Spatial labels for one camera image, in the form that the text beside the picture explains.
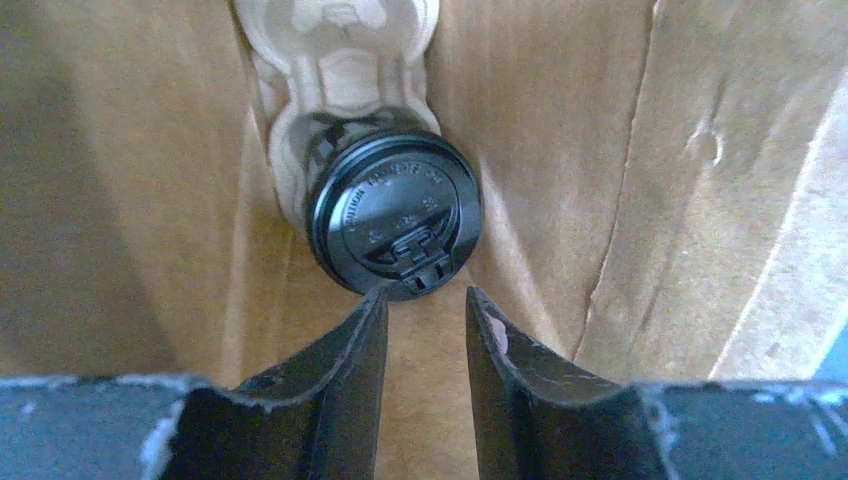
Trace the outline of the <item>single brown cup carrier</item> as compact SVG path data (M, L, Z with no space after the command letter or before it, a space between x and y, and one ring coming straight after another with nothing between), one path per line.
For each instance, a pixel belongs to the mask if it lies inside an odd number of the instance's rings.
M437 1L237 1L268 126L279 205L296 227L323 161L310 139L337 119L371 115L441 128L427 104L425 52Z

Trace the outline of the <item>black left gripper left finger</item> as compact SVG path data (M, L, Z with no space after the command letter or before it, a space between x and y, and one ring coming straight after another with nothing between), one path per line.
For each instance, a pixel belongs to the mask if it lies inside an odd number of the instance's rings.
M234 389L191 374L1 381L5 479L370 479L388 300Z

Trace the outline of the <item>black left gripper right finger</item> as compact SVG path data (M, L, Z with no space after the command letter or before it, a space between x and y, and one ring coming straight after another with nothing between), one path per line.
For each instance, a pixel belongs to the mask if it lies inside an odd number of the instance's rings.
M843 479L847 387L594 375L520 330L480 288L466 349L483 479Z

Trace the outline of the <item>brown paper bag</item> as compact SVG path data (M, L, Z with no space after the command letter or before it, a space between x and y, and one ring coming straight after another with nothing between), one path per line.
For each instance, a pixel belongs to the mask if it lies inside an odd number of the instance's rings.
M843 1L437 1L440 132L337 119L296 227L237 1L1 5L1 381L234 389L388 300L370 479L483 479L482 289L578 367L809 381L847 320Z

